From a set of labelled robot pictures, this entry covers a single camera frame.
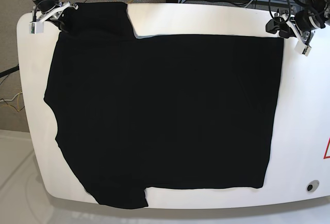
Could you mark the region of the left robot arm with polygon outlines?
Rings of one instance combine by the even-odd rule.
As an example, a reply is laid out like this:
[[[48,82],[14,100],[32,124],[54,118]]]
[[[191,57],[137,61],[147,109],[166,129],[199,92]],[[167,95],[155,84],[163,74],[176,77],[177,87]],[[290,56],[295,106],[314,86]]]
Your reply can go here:
[[[315,30],[329,24],[329,0],[285,0],[285,8],[271,11],[272,0],[268,0],[271,20],[266,32],[281,38],[295,37],[308,47]]]

